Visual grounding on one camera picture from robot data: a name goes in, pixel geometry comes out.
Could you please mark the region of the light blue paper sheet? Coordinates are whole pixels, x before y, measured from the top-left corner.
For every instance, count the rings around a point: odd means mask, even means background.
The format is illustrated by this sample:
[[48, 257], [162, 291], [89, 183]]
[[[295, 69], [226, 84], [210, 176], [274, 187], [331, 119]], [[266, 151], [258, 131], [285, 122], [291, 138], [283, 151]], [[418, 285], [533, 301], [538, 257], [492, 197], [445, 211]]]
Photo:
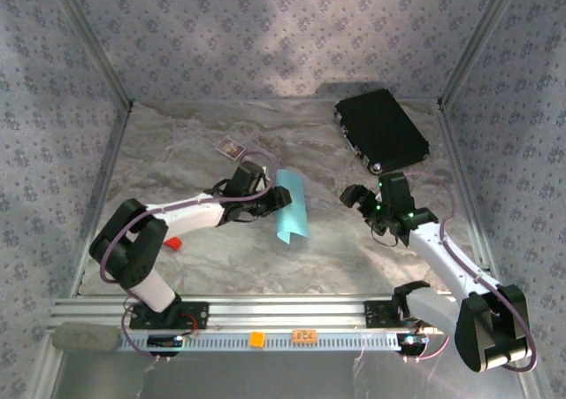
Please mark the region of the light blue paper sheet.
[[288, 169], [277, 171], [276, 186], [290, 193], [291, 204], [276, 211], [276, 234], [286, 244], [291, 243], [292, 235], [309, 237], [309, 221], [302, 176]]

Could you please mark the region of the black hard case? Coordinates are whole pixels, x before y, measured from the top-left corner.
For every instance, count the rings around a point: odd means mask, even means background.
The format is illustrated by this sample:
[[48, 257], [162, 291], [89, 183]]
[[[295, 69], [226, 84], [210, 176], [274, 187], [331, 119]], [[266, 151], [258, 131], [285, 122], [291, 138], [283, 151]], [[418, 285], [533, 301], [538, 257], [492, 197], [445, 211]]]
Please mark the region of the black hard case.
[[340, 100], [334, 117], [349, 147], [374, 176], [417, 164], [430, 154], [429, 142], [385, 88]]

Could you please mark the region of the small printed card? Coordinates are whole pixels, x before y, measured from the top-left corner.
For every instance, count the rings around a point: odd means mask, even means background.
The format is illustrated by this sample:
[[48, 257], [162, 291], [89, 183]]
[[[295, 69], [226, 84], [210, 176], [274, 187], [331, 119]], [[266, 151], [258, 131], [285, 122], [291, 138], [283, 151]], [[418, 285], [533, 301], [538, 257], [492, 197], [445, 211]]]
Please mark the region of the small printed card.
[[246, 148], [229, 136], [225, 136], [215, 146], [215, 150], [231, 160], [237, 160], [246, 151]]

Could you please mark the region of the left controller board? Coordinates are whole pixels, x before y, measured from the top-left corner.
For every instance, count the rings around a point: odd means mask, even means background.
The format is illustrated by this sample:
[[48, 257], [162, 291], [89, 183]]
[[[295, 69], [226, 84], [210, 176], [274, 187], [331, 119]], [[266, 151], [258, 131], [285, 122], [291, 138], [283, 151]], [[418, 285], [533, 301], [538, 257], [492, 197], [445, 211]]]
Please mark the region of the left controller board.
[[155, 335], [148, 337], [146, 342], [149, 348], [180, 348], [183, 346], [182, 335]]

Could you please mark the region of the aluminium frame post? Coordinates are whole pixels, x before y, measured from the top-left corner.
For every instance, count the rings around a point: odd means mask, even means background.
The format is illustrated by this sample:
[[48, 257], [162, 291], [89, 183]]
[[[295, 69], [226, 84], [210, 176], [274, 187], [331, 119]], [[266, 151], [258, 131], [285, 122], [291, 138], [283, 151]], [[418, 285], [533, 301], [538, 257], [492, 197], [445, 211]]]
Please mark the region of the aluminium frame post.
[[512, 0], [487, 0], [480, 14], [477, 25], [472, 30], [469, 40], [465, 43], [462, 55], [451, 71], [438, 99], [441, 110], [449, 108], [464, 83], [470, 76], [473, 66], [478, 61], [481, 52], [486, 47], [490, 37], [498, 26]]

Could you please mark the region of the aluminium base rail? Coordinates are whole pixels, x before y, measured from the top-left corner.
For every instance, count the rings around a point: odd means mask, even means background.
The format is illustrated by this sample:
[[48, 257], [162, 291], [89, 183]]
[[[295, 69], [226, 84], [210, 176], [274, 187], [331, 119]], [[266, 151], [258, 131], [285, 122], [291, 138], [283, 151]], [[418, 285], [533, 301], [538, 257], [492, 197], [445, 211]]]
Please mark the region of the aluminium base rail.
[[[207, 327], [199, 334], [366, 332], [366, 301], [383, 295], [190, 295], [209, 304]], [[122, 295], [82, 295], [57, 299], [46, 322], [51, 333], [64, 323], [119, 327], [127, 301]]]

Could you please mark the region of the grey foam block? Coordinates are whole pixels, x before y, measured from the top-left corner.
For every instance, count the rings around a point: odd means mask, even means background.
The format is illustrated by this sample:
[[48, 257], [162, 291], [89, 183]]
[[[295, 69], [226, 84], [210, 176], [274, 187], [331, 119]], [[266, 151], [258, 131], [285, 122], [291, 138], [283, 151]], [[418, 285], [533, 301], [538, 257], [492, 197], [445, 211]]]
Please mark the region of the grey foam block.
[[59, 350], [111, 352], [119, 346], [120, 331], [115, 326], [65, 322], [58, 326], [51, 342]]

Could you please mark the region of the aluminium side rail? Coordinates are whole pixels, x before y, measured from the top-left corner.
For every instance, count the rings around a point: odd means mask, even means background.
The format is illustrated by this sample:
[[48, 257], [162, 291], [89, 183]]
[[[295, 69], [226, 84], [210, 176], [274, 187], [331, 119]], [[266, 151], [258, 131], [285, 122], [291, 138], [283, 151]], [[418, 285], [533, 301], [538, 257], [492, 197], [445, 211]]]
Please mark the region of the aluminium side rail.
[[446, 144], [447, 155], [452, 165], [455, 177], [455, 189], [461, 204], [461, 213], [468, 224], [470, 244], [473, 249], [474, 258], [478, 265], [493, 274], [493, 258], [489, 245], [487, 244], [483, 227], [480, 224], [476, 205], [472, 202], [470, 186], [464, 171], [461, 152], [458, 149], [457, 140], [449, 119], [441, 103], [438, 106], [438, 120], [442, 138]]
[[69, 298], [76, 298], [80, 294], [80, 284], [82, 283], [85, 268], [88, 266], [88, 260], [90, 259], [88, 250], [90, 243], [96, 236], [96, 229], [103, 212], [105, 200], [110, 188], [111, 177], [133, 106], [134, 102], [129, 101], [126, 107], [119, 111], [116, 121], [112, 126], [109, 141], [103, 153], [102, 163], [91, 191], [85, 218], [81, 224], [79, 242], [73, 250], [77, 260], [74, 266], [73, 280], [69, 287]]

